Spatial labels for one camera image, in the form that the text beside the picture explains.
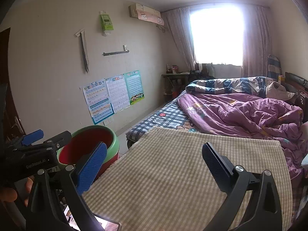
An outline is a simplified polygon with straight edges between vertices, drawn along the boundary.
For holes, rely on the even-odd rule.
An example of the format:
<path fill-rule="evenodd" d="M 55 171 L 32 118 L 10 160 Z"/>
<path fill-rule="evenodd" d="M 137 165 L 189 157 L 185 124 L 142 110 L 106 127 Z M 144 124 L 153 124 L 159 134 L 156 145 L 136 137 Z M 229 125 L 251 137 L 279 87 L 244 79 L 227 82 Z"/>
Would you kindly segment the person's left hand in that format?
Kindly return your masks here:
<path fill-rule="evenodd" d="M 34 177 L 28 177 L 24 184 L 24 188 L 28 196 L 30 195 L 33 186 Z M 12 188 L 1 188 L 1 202 L 14 202 L 17 199 L 17 192 Z"/>

